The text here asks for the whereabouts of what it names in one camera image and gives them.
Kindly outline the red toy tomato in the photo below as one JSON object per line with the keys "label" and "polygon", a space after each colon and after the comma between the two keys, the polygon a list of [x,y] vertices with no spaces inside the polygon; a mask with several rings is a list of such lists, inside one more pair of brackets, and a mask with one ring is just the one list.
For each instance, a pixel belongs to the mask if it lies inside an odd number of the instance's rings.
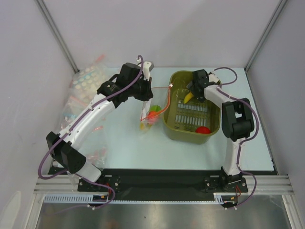
{"label": "red toy tomato", "polygon": [[200,134],[210,134],[211,133],[210,129],[206,126],[198,127],[195,132],[200,133]]}

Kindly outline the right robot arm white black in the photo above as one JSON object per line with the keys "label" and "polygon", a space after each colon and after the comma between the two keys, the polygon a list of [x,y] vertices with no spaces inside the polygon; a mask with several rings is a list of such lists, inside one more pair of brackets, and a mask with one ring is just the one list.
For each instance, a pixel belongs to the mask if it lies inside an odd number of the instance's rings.
{"label": "right robot arm white black", "polygon": [[219,181],[224,191],[232,191],[243,178],[240,158],[243,143],[254,131],[255,112],[247,98],[238,99],[224,92],[219,78],[213,72],[197,70],[192,72],[192,77],[187,85],[189,95],[183,102],[196,98],[200,102],[210,101],[221,109],[221,128],[227,138],[227,145]]}

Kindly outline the yellow toy starfruit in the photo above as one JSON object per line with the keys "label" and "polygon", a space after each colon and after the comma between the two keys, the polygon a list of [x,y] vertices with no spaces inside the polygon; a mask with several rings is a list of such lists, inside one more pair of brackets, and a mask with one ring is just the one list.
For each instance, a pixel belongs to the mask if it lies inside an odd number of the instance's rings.
{"label": "yellow toy starfruit", "polygon": [[149,130],[150,126],[148,123],[142,123],[140,122],[140,129],[143,130],[143,131],[147,131]]}

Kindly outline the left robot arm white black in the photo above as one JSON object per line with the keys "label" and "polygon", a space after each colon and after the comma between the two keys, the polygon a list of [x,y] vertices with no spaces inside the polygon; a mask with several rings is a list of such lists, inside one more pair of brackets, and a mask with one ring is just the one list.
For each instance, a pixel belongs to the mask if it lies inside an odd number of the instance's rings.
{"label": "left robot arm white black", "polygon": [[104,188],[102,172],[79,149],[101,118],[121,103],[133,97],[149,101],[153,97],[150,76],[154,64],[138,60],[137,64],[125,63],[118,74],[103,82],[96,95],[77,118],[59,133],[50,132],[47,137],[49,155],[71,174],[88,180],[95,191]]}

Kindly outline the red toy apple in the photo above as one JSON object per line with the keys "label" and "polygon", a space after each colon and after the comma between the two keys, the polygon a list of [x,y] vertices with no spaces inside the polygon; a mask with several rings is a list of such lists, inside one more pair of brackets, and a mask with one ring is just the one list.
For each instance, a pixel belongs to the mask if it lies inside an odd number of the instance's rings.
{"label": "red toy apple", "polygon": [[157,111],[150,111],[147,116],[147,123],[149,125],[155,124],[159,120],[159,114]]}

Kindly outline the clear zip bag orange zipper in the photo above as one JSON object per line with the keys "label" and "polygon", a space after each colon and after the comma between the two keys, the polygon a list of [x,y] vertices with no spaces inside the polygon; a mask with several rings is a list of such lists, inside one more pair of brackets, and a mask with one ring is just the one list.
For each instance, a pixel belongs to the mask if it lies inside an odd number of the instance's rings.
{"label": "clear zip bag orange zipper", "polygon": [[142,106],[140,129],[149,130],[162,117],[163,113],[170,105],[171,89],[173,84],[170,83],[166,87],[153,87],[153,98],[145,101]]}

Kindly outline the yellow toy banana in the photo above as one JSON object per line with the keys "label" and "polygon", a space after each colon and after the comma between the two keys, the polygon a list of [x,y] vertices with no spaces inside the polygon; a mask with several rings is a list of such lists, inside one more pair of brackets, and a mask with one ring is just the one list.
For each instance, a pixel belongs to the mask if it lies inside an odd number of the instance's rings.
{"label": "yellow toy banana", "polygon": [[184,104],[188,103],[193,97],[194,97],[194,95],[193,95],[191,92],[189,92],[189,93],[184,97],[183,103],[184,103]]}

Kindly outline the green toy starfruit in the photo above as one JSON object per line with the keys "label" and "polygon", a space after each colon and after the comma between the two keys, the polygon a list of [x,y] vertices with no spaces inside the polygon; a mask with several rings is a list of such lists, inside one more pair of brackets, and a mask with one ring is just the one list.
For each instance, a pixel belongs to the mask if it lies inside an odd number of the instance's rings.
{"label": "green toy starfruit", "polygon": [[152,105],[152,106],[150,107],[150,112],[151,112],[151,111],[158,112],[158,111],[160,111],[160,110],[161,110],[161,107],[160,107],[159,105]]}

